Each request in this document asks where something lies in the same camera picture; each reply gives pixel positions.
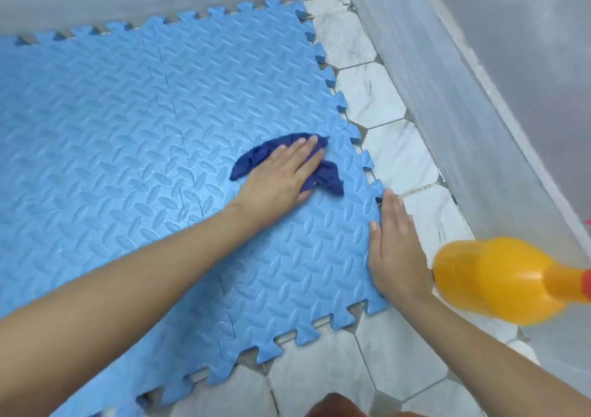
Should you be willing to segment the person's left hand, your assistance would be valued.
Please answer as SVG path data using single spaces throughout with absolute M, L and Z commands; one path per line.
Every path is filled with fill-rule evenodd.
M 305 144 L 318 144 L 316 134 Z M 254 168 L 236 197 L 226 207 L 248 232 L 254 234 L 274 224 L 297 205 L 299 182 L 312 174 L 296 174 L 294 153 L 290 159 L 276 159 L 275 151 Z

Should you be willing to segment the person's right hand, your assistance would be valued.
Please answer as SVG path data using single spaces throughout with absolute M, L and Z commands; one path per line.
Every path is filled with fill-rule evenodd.
M 369 271 L 379 292 L 405 312 L 432 295 L 432 272 L 412 215 L 390 189 L 383 193 L 379 224 L 381 253 L 369 252 Z

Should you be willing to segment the dark blue cleaning cloth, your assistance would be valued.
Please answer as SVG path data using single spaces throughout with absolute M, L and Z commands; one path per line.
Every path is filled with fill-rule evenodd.
M 293 133 L 266 140 L 242 154 L 231 170 L 230 181 L 237 181 L 248 175 L 254 168 L 266 161 L 279 146 L 290 146 L 301 138 L 309 139 L 309 133 Z M 322 160 L 315 171 L 306 179 L 301 192 L 320 187 L 338 197 L 344 196 L 344 182 L 341 180 L 336 163 Z

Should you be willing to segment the person's right forearm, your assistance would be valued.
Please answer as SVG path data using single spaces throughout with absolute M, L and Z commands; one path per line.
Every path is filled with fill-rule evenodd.
M 591 399 L 456 314 L 431 292 L 392 297 L 488 417 L 591 417 Z

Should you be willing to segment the person's left forearm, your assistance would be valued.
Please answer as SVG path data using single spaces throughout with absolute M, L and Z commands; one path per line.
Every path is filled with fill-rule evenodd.
M 228 205 L 0 319 L 0 415 L 48 417 L 264 226 Z

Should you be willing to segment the orange plastic spray bottle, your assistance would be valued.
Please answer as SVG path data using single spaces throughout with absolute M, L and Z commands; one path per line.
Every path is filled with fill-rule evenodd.
M 448 243 L 434 257 L 439 294 L 456 308 L 530 326 L 591 304 L 591 269 L 567 266 L 510 237 Z

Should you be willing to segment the person's knee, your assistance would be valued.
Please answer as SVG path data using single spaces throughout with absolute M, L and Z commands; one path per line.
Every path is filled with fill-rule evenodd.
M 304 417 L 368 417 L 351 399 L 329 393 L 319 400 Z

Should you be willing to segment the blue foam puzzle mat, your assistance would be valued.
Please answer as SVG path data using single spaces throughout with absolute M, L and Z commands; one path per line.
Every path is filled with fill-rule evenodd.
M 197 282 L 135 346 L 51 417 L 138 417 L 145 393 L 186 397 L 190 375 L 226 380 L 241 352 L 318 339 L 313 324 L 387 307 L 370 278 L 368 221 L 380 181 L 332 94 L 302 2 L 251 2 L 0 39 L 0 318 L 64 283 L 219 212 L 244 179 L 236 160 L 292 133 L 328 137 L 341 197 L 310 199 Z

